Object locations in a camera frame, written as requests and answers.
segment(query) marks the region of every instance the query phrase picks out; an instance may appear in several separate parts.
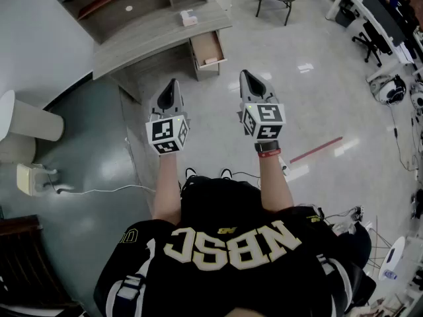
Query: red wristband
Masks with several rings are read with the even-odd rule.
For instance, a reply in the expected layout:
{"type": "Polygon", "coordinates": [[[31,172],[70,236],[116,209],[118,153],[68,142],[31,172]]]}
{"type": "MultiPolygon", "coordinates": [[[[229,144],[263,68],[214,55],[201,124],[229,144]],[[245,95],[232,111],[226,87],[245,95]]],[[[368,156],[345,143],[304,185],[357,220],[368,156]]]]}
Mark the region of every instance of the red wristband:
{"type": "Polygon", "coordinates": [[[263,153],[258,153],[258,157],[271,157],[278,154],[280,154],[280,148],[276,149],[275,151],[265,151],[263,153]]]}

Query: black watch strap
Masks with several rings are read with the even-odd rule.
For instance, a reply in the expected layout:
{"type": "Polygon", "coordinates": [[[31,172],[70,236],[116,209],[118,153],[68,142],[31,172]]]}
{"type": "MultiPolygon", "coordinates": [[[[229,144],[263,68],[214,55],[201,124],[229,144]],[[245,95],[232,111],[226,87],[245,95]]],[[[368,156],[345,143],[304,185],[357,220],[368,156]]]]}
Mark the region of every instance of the black watch strap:
{"type": "Polygon", "coordinates": [[[258,153],[265,153],[266,151],[276,151],[279,149],[279,142],[277,140],[270,142],[257,142],[254,144],[254,148],[258,153]]]}

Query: computer monitor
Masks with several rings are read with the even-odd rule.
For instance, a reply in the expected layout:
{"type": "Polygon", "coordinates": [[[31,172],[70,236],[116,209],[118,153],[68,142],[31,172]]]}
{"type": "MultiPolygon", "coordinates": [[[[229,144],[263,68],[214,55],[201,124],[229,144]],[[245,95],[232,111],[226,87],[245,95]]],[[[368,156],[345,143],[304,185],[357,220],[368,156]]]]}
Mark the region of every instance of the computer monitor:
{"type": "Polygon", "coordinates": [[[404,42],[404,33],[379,0],[363,0],[363,5],[373,14],[388,36],[392,37],[395,47],[404,42]]]}

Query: shoe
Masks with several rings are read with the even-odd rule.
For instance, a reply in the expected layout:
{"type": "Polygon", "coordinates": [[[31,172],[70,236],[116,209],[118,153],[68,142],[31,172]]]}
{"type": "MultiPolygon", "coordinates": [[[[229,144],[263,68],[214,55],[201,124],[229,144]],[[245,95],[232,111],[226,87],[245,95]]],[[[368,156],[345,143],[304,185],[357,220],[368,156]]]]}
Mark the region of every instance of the shoe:
{"type": "Polygon", "coordinates": [[[223,178],[224,180],[232,180],[232,171],[228,168],[223,169],[220,173],[220,178],[223,178]]]}
{"type": "Polygon", "coordinates": [[[185,170],[185,178],[187,181],[190,177],[196,177],[196,176],[197,176],[197,172],[193,168],[187,168],[185,170]]]}

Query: white wall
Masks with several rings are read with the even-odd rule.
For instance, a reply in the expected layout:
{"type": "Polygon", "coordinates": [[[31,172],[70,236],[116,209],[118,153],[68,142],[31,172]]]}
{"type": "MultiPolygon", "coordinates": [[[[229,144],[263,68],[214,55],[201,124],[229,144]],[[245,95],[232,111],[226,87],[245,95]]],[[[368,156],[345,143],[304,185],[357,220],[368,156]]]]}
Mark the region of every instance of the white wall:
{"type": "Polygon", "coordinates": [[[44,107],[92,64],[91,37],[56,0],[0,0],[0,95],[44,107]]]}

